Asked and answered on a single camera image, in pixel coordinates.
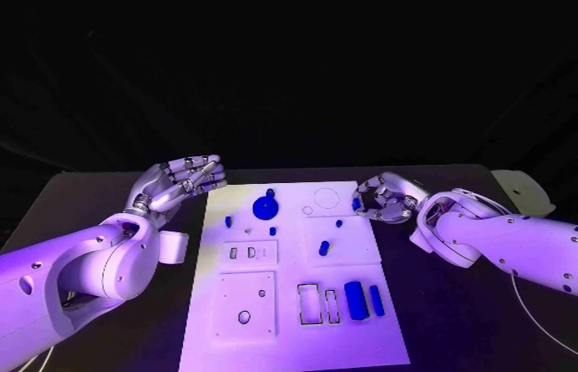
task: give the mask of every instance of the cable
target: cable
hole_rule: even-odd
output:
[[[48,356],[47,356],[45,362],[42,363],[39,372],[42,372],[42,371],[45,370],[45,366],[47,366],[47,363],[48,363],[48,359],[51,358],[54,349],[55,349],[55,346],[52,346],[52,347],[51,347],[51,350],[48,351]]]
[[[19,372],[25,372],[27,368],[29,367],[31,363],[39,358],[39,356],[37,355],[34,358],[29,359],[29,361],[25,363],[25,365],[22,366],[22,368],[19,369]]]
[[[528,313],[528,316],[532,319],[532,322],[537,324],[537,326],[541,328],[541,330],[545,332],[545,334],[548,335],[548,337],[568,350],[571,351],[576,355],[578,355],[578,351],[576,351],[574,349],[571,349],[547,331],[545,328],[543,327],[543,325],[538,323],[537,319],[534,318],[531,311],[527,308],[527,305],[524,303],[522,297],[521,297],[521,293],[518,292],[518,286],[517,286],[517,280],[515,280],[515,275],[512,275],[512,285],[515,286],[515,291],[517,291],[517,296],[518,296],[518,301],[522,304],[524,310]]]

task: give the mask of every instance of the table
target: table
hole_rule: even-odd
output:
[[[517,210],[479,165],[234,170],[231,184],[306,181],[364,182],[383,171],[433,190],[462,187]],[[54,177],[3,252],[81,230],[123,210],[140,172],[63,173]],[[186,261],[159,264],[142,296],[103,315],[55,347],[45,372],[178,371],[195,279],[207,197],[184,202],[168,230],[191,236]],[[372,222],[411,365],[377,368],[433,370],[578,370],[574,356],[540,331],[517,300],[511,277],[482,258],[470,269],[427,254],[410,241],[414,223]],[[519,280],[535,317],[578,348],[578,298]]]

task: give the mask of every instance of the white robotic arm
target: white robotic arm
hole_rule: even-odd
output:
[[[383,209],[365,209],[362,193],[375,190]],[[361,216],[388,223],[417,224],[410,240],[462,268],[485,255],[515,276],[578,295],[578,226],[509,210],[476,193],[455,189],[433,196],[417,181],[391,172],[359,185],[354,207]]]
[[[0,256],[0,371],[137,297],[159,262],[184,262],[188,235],[159,229],[186,198],[227,186],[220,160],[212,155],[155,165],[133,186],[123,213]]]

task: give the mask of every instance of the rectangular hole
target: rectangular hole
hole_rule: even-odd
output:
[[[338,297],[335,290],[326,290],[328,320],[331,324],[341,322],[341,310],[338,309]]]
[[[322,324],[322,302],[318,284],[297,286],[302,324]]]

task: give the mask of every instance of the blue object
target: blue object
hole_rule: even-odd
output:
[[[380,290],[377,286],[370,287],[370,293],[371,293],[371,301],[374,303],[374,309],[377,310],[377,316],[384,316],[385,311],[384,311],[383,297],[380,295]]]
[[[362,201],[359,198],[354,198],[354,210],[357,211],[362,207]]]
[[[274,190],[267,190],[266,196],[263,196],[253,204],[253,214],[261,220],[272,220],[277,216],[280,211],[280,204],[274,199]]]
[[[370,317],[370,310],[364,297],[364,288],[359,282],[349,282],[346,284],[346,297],[349,316],[354,320],[365,320]]]
[[[329,251],[329,241],[322,242],[322,247],[319,248],[319,255],[323,257]]]

